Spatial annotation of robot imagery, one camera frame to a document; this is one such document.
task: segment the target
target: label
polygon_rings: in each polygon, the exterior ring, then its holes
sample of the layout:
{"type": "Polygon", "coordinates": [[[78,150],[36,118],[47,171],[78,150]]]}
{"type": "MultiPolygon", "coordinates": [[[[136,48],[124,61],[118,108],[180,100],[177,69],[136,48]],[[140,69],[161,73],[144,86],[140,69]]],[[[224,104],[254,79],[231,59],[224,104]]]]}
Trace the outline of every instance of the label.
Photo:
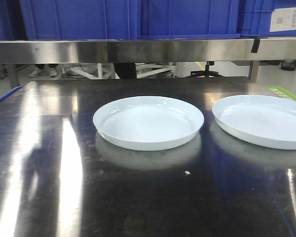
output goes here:
{"type": "Polygon", "coordinates": [[[281,98],[296,101],[296,96],[294,94],[290,93],[289,91],[285,90],[280,86],[266,86],[265,88],[269,89],[270,91],[272,91],[274,94],[278,95],[281,98]]]}
{"type": "Polygon", "coordinates": [[[278,8],[272,12],[270,32],[296,30],[296,7],[278,8]]]}

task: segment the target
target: cable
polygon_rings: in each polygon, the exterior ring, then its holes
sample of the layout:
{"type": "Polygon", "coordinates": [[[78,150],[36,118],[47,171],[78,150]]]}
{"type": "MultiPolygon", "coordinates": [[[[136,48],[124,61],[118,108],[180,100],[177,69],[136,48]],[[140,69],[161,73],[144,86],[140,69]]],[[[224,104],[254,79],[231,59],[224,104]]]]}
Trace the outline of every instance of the cable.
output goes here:
{"type": "Polygon", "coordinates": [[[86,77],[83,76],[67,76],[66,74],[61,74],[62,78],[73,78],[73,79],[87,79],[86,77]]]}

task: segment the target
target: blue storage bin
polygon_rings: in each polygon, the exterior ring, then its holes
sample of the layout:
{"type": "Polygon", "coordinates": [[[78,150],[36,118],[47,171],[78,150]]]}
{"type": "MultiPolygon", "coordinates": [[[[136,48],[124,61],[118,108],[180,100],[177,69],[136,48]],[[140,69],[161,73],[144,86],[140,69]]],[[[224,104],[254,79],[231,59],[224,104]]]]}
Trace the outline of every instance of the blue storage bin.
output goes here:
{"type": "Polygon", "coordinates": [[[137,39],[139,0],[20,0],[30,40],[137,39]]]}
{"type": "Polygon", "coordinates": [[[240,0],[242,37],[296,36],[296,0],[240,0]]]}
{"type": "Polygon", "coordinates": [[[142,39],[238,38],[239,0],[142,0],[142,39]]]}
{"type": "Polygon", "coordinates": [[[0,0],[0,40],[25,40],[19,2],[0,0]]]}

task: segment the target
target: shoe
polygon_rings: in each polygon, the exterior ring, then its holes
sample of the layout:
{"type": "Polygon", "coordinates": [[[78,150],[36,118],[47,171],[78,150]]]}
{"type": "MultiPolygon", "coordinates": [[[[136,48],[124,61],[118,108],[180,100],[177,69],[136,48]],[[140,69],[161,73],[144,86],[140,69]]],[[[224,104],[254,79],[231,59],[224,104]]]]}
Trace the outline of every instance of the shoe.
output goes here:
{"type": "Polygon", "coordinates": [[[31,74],[29,74],[30,78],[37,78],[39,76],[43,76],[46,75],[46,72],[44,72],[44,69],[38,69],[36,68],[34,72],[32,72],[31,74]]]}
{"type": "Polygon", "coordinates": [[[51,68],[50,69],[50,77],[51,78],[55,78],[58,76],[58,71],[57,71],[57,68],[51,68]]]}

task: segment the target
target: table surface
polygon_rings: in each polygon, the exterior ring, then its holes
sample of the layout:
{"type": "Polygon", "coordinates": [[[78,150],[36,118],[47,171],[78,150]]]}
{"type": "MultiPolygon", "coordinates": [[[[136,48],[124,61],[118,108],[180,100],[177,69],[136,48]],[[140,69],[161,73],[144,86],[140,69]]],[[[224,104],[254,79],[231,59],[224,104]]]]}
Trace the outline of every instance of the table surface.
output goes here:
{"type": "Polygon", "coordinates": [[[296,151],[214,122],[238,94],[273,95],[244,77],[27,84],[0,104],[0,237],[296,237],[296,151]],[[140,95],[198,107],[199,135],[160,152],[96,135],[98,108],[140,95]]]}

